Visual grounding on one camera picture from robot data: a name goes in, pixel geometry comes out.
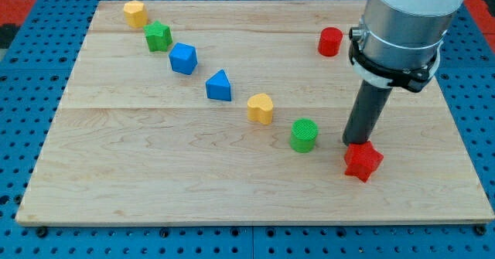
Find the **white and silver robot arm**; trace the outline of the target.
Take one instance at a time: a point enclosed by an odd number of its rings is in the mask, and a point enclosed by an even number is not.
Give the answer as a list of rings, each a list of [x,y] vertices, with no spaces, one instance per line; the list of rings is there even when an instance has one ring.
[[[367,0],[360,50],[379,66],[416,70],[436,54],[463,0]]]

